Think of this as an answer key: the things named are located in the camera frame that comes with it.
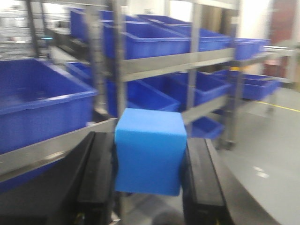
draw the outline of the metal shelf frame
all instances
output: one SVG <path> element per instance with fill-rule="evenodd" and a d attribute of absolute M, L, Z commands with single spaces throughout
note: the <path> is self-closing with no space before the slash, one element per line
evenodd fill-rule
<path fill-rule="evenodd" d="M 89 132 L 113 132 L 116 119 L 108 119 L 82 129 L 60 135 L 0 155 L 0 182 L 53 163 L 65 157 Z"/>
<path fill-rule="evenodd" d="M 243 108 L 249 108 L 245 107 L 245 102 L 242 99 L 242 93 L 243 93 L 243 83 L 244 83 L 244 67 L 257 64 L 257 63 L 264 63 L 266 60 L 279 58 L 281 60 L 282 56 L 284 55 L 282 51 L 280 50 L 280 47 L 272 48 L 277 49 L 277 51 L 272 52 L 265 52 L 261 53 L 251 59 L 248 60 L 234 60 L 230 63 L 230 66 L 238 67 L 239 73 L 237 76 L 237 88 L 235 91 L 235 95 L 233 97 L 228 96 L 227 104 L 226 104 L 226 110 L 225 110 L 225 132 L 223 133 L 222 140 L 220 142 L 221 146 L 220 148 L 226 148 L 230 150 L 233 146 L 235 146 L 237 140 L 237 125 L 238 125 L 238 114 L 240 112 L 240 107 Z M 271 104 L 275 103 L 275 96 L 272 95 Z"/>
<path fill-rule="evenodd" d="M 112 0 L 114 11 L 114 42 L 116 58 L 113 65 L 115 69 L 114 81 L 117 86 L 117 102 L 118 102 L 118 116 L 121 116 L 126 106 L 126 82 L 143 79 L 152 76 L 168 74 L 177 71 L 189 71 L 188 85 L 195 86 L 196 69 L 203 66 L 225 63 L 233 60 L 234 50 L 222 49 L 208 52 L 198 52 L 199 45 L 199 29 L 201 27 L 201 12 L 203 5 L 217 6 L 221 8 L 229 8 L 237 10 L 239 8 L 237 0 L 187 0 L 193 3 L 193 23 L 192 23 L 192 37 L 190 53 L 168 55 L 160 57 L 151 57 L 136 60 L 124 59 L 124 45 L 122 33 L 125 31 L 123 22 L 123 15 L 121 14 L 121 4 L 118 0 Z M 187 93 L 187 111 L 183 115 L 196 113 L 193 118 L 200 118 L 203 114 L 199 113 L 198 107 L 193 107 L 194 93 L 189 91 Z M 214 105 L 217 109 L 220 107 L 219 101 Z"/>

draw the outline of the gray epoxy floor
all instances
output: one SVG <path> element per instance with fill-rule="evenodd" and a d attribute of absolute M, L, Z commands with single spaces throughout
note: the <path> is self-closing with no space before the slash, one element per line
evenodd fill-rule
<path fill-rule="evenodd" d="M 300 93 L 281 89 L 277 105 L 300 110 Z M 240 117 L 238 143 L 220 156 L 253 197 L 282 225 L 300 222 L 300 112 L 255 103 Z"/>

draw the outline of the metal shelving rack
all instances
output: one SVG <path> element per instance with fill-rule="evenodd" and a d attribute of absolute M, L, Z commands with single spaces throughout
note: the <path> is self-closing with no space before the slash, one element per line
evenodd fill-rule
<path fill-rule="evenodd" d="M 199 29 L 201 27 L 202 5 L 209 5 L 227 9 L 237 10 L 239 8 L 238 0 L 187 0 L 193 3 L 193 23 L 191 51 L 186 54 L 168 55 L 160 57 L 151 57 L 144 59 L 125 60 L 124 48 L 122 43 L 122 15 L 120 13 L 121 5 L 117 0 L 113 2 L 115 18 L 115 43 L 117 64 L 115 81 L 118 87 L 118 113 L 119 116 L 125 109 L 126 102 L 126 82 L 158 76 L 162 74 L 189 71 L 188 84 L 195 86 L 196 69 L 203 66 L 225 63 L 233 60 L 234 49 L 222 49 L 208 52 L 198 52 Z M 219 97 L 213 101 L 193 107 L 194 93 L 187 94 L 187 110 L 182 113 L 184 122 L 188 125 L 190 122 L 204 116 L 205 114 L 222 107 L 225 104 L 225 96 Z"/>
<path fill-rule="evenodd" d="M 31 2 L 51 2 L 57 4 L 80 4 L 87 8 L 87 20 L 89 26 L 89 37 L 90 37 L 90 51 L 91 51 L 91 66 L 95 77 L 95 85 L 101 91 L 100 96 L 96 100 L 95 109 L 98 112 L 102 111 L 103 99 L 105 96 L 104 89 L 102 88 L 103 78 L 107 76 L 108 72 L 101 70 L 104 66 L 104 58 L 102 55 L 101 37 L 99 37 L 99 32 L 101 31 L 101 24 L 98 22 L 98 13 L 96 9 L 105 8 L 106 5 L 95 4 L 95 0 L 87 0 L 86 3 L 80 3 L 82 0 L 51 0 L 51 1 L 41 1 L 41 0 L 26 0 L 29 15 L 28 19 L 31 24 L 34 24 L 32 11 L 30 9 Z M 230 63 L 233 60 L 234 49 L 222 49 L 209 52 L 197 52 L 197 46 L 199 41 L 198 29 L 201 27 L 200 16 L 202 5 L 210 5 L 215 7 L 227 8 L 238 10 L 239 6 L 238 0 L 185 0 L 193 3 L 193 21 L 192 24 L 192 44 L 191 53 L 179 54 L 179 55 L 169 55 L 161 57 L 152 57 L 145 59 L 136 60 L 125 60 L 124 59 L 124 48 L 122 40 L 123 19 L 121 14 L 121 5 L 119 0 L 112 0 L 112 6 L 115 18 L 115 43 L 116 43 L 116 59 L 115 59 L 115 81 L 117 84 L 118 91 L 118 113 L 122 114 L 125 109 L 126 100 L 126 82 L 142 79 L 151 76 L 162 75 L 171 72 L 189 70 L 189 86 L 195 86 L 195 73 L 196 69 L 199 67 L 214 65 L 220 63 Z M 34 26 L 31 27 L 31 36 L 34 49 L 36 50 L 36 56 L 39 56 L 36 30 Z M 243 67 L 253 63 L 262 62 L 269 55 L 262 55 L 252 60 L 247 61 L 233 61 L 233 66 Z M 242 71 L 240 72 L 239 81 L 243 79 Z M 190 122 L 206 115 L 207 113 L 221 108 L 226 102 L 227 96 L 222 96 L 209 101 L 205 104 L 191 107 L 192 100 L 194 99 L 193 93 L 188 93 L 188 110 L 182 113 L 184 122 L 188 125 Z M 240 95 L 235 96 L 236 103 L 239 101 Z M 232 113 L 232 120 L 235 120 L 235 112 Z M 12 177 L 24 174 L 28 171 L 39 168 L 42 165 L 49 164 L 60 158 L 64 157 L 74 146 L 76 146 L 90 131 L 96 132 L 113 132 L 116 124 L 116 119 L 108 119 L 106 121 L 97 122 L 94 125 L 82 128 L 64 134 L 43 142 L 36 143 L 31 146 L 27 146 L 3 155 L 0 155 L 0 181 L 10 179 Z"/>

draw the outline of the white wall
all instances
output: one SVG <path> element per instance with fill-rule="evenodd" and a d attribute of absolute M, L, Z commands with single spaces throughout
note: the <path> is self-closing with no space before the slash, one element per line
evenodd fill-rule
<path fill-rule="evenodd" d="M 164 0 L 128 0 L 127 13 L 129 15 L 145 14 L 150 11 L 155 15 L 165 14 Z"/>
<path fill-rule="evenodd" d="M 270 19 L 273 0 L 241 0 L 238 38 L 267 39 L 270 32 Z M 261 74 L 263 66 L 256 64 L 246 72 Z"/>
<path fill-rule="evenodd" d="M 184 1 L 170 1 L 170 17 L 191 22 L 192 3 Z"/>
<path fill-rule="evenodd" d="M 15 5 L 21 5 L 21 2 L 15 0 L 2 0 L 0 3 L 0 10 L 7 9 Z"/>

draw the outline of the stainless steel shelf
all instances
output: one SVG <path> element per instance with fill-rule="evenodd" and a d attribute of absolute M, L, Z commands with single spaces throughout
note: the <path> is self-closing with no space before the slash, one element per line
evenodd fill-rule
<path fill-rule="evenodd" d="M 2 154 L 0 155 L 0 182 L 55 162 L 65 157 L 89 132 L 113 132 L 115 125 L 116 119 L 108 119 L 43 142 Z"/>
<path fill-rule="evenodd" d="M 198 105 L 187 111 L 182 112 L 181 115 L 182 115 L 184 124 L 187 125 L 187 124 L 195 121 L 196 119 L 198 119 L 202 116 L 205 116 L 206 114 L 208 114 L 216 109 L 221 108 L 222 106 L 225 105 L 226 98 L 227 98 L 227 96 L 224 95 L 224 96 L 218 97 L 214 100 L 211 100 L 207 103 Z"/>
<path fill-rule="evenodd" d="M 196 67 L 224 63 L 233 59 L 233 49 L 167 55 L 136 60 L 124 60 L 122 81 L 184 71 Z"/>
<path fill-rule="evenodd" d="M 197 3 L 206 6 L 214 6 L 219 8 L 226 8 L 226 9 L 239 9 L 239 1 L 238 0 L 181 0 L 187 1 L 191 3 Z"/>
<path fill-rule="evenodd" d="M 246 67 L 249 65 L 253 65 L 256 63 L 262 63 L 264 61 L 266 61 L 268 58 L 270 57 L 270 53 L 265 52 L 262 54 L 259 54 L 255 57 L 253 57 L 252 59 L 249 60 L 235 60 L 231 62 L 231 66 L 232 67 Z"/>

